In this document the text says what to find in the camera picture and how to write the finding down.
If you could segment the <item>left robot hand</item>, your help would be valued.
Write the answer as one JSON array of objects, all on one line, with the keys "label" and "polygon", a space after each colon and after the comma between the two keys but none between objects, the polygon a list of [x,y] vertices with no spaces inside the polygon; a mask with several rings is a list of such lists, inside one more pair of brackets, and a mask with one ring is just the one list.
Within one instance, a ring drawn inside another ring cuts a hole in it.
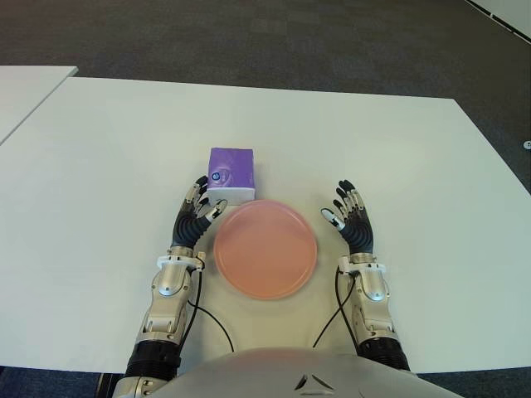
[{"label": "left robot hand", "polygon": [[207,176],[201,176],[189,188],[173,225],[171,247],[193,249],[213,221],[227,208],[227,200],[221,199],[202,212],[209,203],[205,197],[207,183]]}]

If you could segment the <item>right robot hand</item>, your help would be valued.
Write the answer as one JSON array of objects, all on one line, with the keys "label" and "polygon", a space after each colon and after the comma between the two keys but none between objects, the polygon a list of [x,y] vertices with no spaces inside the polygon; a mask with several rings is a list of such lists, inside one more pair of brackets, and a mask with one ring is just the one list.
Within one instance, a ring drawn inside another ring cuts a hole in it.
[{"label": "right robot hand", "polygon": [[373,253],[373,228],[368,217],[367,207],[357,188],[349,181],[339,181],[336,193],[341,200],[334,199],[333,204],[339,215],[329,208],[320,210],[323,218],[343,237],[351,255]]}]

